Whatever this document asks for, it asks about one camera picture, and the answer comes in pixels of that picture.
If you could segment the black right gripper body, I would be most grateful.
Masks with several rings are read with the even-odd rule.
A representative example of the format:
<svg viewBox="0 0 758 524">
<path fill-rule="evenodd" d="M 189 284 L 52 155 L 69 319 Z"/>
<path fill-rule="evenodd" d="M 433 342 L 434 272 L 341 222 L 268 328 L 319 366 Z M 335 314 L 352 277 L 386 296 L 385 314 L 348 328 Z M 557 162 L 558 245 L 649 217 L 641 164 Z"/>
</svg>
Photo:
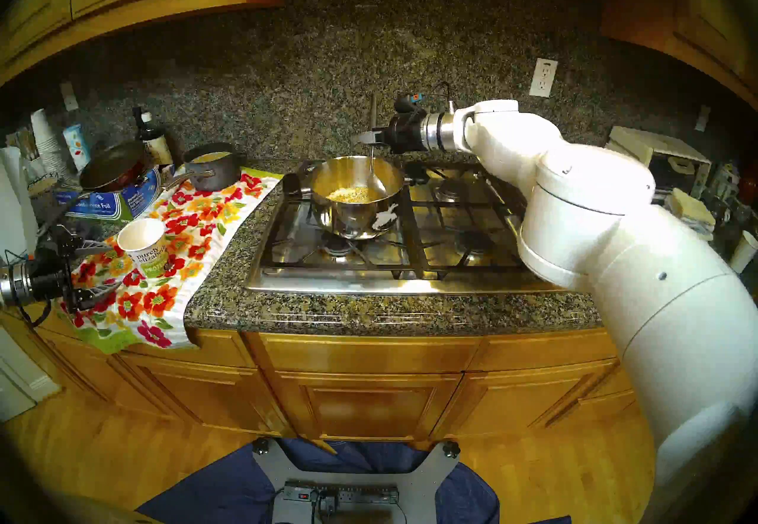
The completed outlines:
<svg viewBox="0 0 758 524">
<path fill-rule="evenodd" d="M 398 112 L 385 127 L 385 145 L 391 153 L 427 152 L 422 125 L 426 110 Z"/>
</svg>

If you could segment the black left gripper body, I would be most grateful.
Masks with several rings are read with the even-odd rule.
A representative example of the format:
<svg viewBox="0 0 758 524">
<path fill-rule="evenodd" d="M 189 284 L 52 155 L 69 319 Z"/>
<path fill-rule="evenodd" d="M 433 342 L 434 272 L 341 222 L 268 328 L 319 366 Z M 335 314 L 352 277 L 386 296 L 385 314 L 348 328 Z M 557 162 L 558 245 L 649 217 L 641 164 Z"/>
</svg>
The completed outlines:
<svg viewBox="0 0 758 524">
<path fill-rule="evenodd" d="M 68 230 L 51 230 L 42 239 L 26 265 L 28 291 L 35 301 L 62 298 L 66 305 L 74 305 L 72 262 L 73 240 L 83 238 Z"/>
</svg>

